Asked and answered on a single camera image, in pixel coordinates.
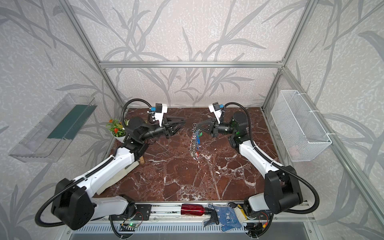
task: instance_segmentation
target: wall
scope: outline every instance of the wall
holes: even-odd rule
[[[384,1],[319,1],[288,62],[382,196],[383,5]],[[284,82],[278,90],[290,89]],[[268,120],[279,138],[273,120]],[[287,160],[282,141],[277,142]],[[384,239],[382,227],[330,148],[294,167],[320,194],[321,204],[313,214],[325,239]],[[310,192],[304,194],[313,202]]]
[[[33,218],[63,178],[101,160],[118,114],[113,95],[52,1],[0,2],[0,239],[54,239]],[[8,152],[67,94],[94,96],[95,112],[56,163],[23,163]],[[43,220],[57,218],[45,212]]]
[[[70,0],[103,61],[279,61],[306,2]],[[276,69],[108,72],[123,98],[150,96],[171,106],[207,106],[220,99],[261,106]]]

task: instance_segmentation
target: leaf pattern wallpaper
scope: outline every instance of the leaf pattern wallpaper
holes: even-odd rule
[[[70,3],[102,61],[280,61],[307,0]],[[170,106],[216,101],[261,106],[257,99],[267,95],[277,69],[107,71],[123,99],[150,97]]]
[[[384,196],[384,1],[319,1],[288,68],[306,90],[348,151]],[[267,106],[277,145],[289,158]],[[296,171],[320,193],[314,212],[325,239],[384,239],[384,230],[331,149]],[[310,199],[310,192],[304,192]]]
[[[95,166],[113,139],[105,124],[119,114],[87,51],[57,2],[0,1],[0,239],[54,239],[57,228],[33,218],[58,181]],[[56,163],[23,163],[12,149],[67,94],[93,96],[94,113]],[[57,219],[49,211],[45,221]]]

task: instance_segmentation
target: potted plant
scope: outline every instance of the potted plant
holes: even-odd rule
[[[125,125],[128,125],[129,120],[125,120]],[[124,142],[125,131],[123,126],[118,119],[110,119],[109,123],[107,123],[107,129],[112,133],[117,140],[120,142]]]

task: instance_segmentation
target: mesh basket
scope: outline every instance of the mesh basket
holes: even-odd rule
[[[271,115],[293,162],[310,161],[332,141],[296,90],[282,90]]]

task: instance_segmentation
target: white flower pot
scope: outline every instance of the white flower pot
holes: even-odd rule
[[[115,137],[115,136],[113,136],[113,137],[116,138],[117,140],[119,140],[119,142],[124,142],[125,136],[123,136],[123,137]]]

